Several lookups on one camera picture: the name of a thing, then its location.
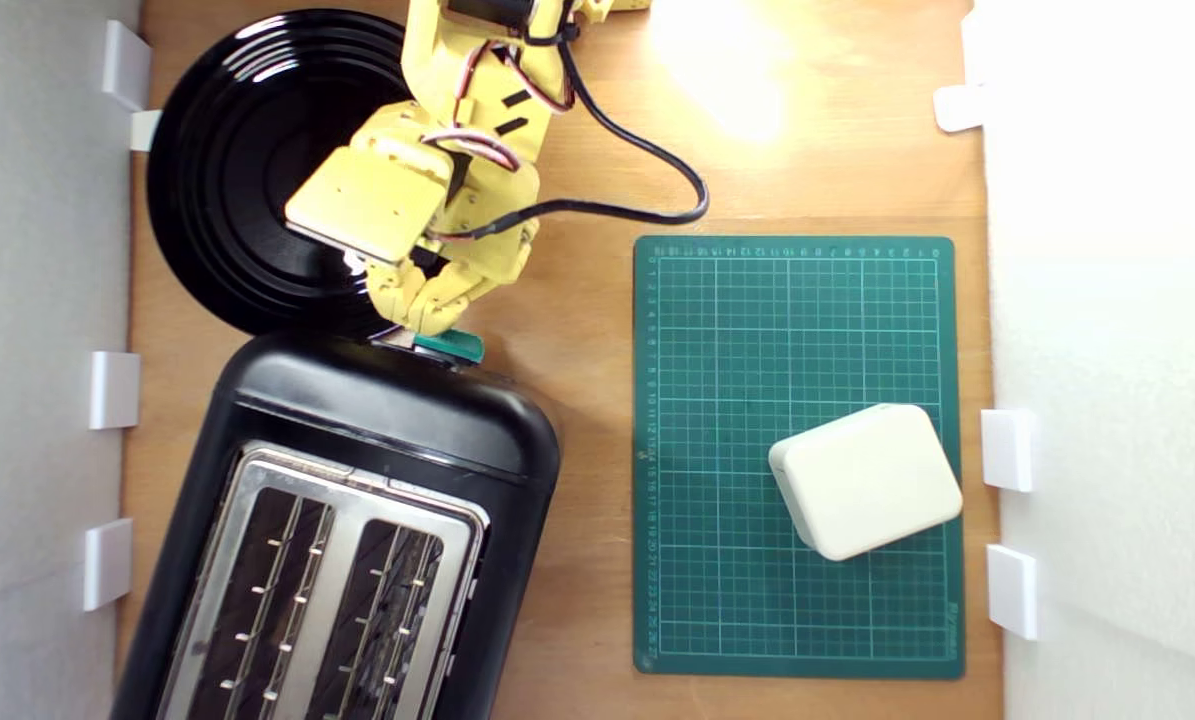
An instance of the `wooden table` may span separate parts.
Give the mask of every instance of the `wooden table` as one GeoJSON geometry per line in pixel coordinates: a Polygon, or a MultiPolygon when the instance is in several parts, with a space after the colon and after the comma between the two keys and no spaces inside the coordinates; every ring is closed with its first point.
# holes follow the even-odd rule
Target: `wooden table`
{"type": "MultiPolygon", "coordinates": [[[[342,4],[402,19],[404,0],[342,4]]],[[[219,37],[292,0],[146,0],[153,101],[219,37]]],[[[564,405],[568,456],[525,598],[496,716],[569,720],[1000,716],[1001,641],[987,620],[983,547],[998,536],[980,482],[978,411],[991,405],[985,191],[975,133],[934,128],[931,91],[960,81],[969,0],[656,0],[577,47],[593,94],[706,174],[710,217],[681,232],[940,233],[957,242],[966,466],[968,670],[957,683],[644,676],[632,664],[632,247],[646,227],[549,219],[515,285],[474,306],[501,369],[564,405]]],[[[135,592],[149,574],[210,387],[245,337],[201,309],[153,240],[136,158],[131,345],[145,416],[125,447],[135,592]]],[[[685,207],[690,191],[583,113],[554,124],[546,196],[685,207]]]]}

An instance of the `green cutting mat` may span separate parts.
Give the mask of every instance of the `green cutting mat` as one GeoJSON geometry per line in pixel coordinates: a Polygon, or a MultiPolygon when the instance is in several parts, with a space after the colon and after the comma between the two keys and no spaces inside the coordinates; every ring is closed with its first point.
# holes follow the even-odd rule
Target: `green cutting mat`
{"type": "Polygon", "coordinates": [[[961,476],[952,242],[644,236],[636,264],[635,664],[958,678],[962,521],[831,562],[766,461],[779,438],[911,402],[961,476]]]}

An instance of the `toaster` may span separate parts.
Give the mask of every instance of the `toaster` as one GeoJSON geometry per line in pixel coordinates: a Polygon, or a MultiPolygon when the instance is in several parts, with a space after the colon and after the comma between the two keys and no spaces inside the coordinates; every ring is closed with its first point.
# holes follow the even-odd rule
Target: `toaster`
{"type": "Polygon", "coordinates": [[[489,716],[559,464],[503,379],[255,338],[214,389],[112,720],[489,716]]]}

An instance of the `black plate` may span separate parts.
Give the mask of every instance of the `black plate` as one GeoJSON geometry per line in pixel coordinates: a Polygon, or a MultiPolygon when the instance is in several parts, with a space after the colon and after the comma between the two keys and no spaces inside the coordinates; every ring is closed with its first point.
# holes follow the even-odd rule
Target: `black plate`
{"type": "Polygon", "coordinates": [[[379,318],[344,254],[286,229],[286,202],[381,105],[410,99],[402,26],[300,10],[220,41],[176,86],[148,161],[157,242],[208,310],[251,334],[363,338],[379,318]]]}

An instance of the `robotic arm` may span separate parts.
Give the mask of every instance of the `robotic arm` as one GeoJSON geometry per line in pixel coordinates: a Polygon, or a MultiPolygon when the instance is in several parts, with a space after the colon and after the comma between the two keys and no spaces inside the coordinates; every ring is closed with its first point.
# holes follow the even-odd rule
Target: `robotic arm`
{"type": "Polygon", "coordinates": [[[376,111],[292,196],[290,228],[345,252],[379,314],[446,332],[470,302],[521,275],[539,215],[582,211],[694,222],[707,187],[687,164],[625,131],[588,96],[569,42],[575,19],[649,0],[411,0],[402,68],[412,101],[376,111]],[[553,115],[577,101],[617,136],[690,178],[698,205],[664,215],[601,202],[537,202],[553,115]]]}

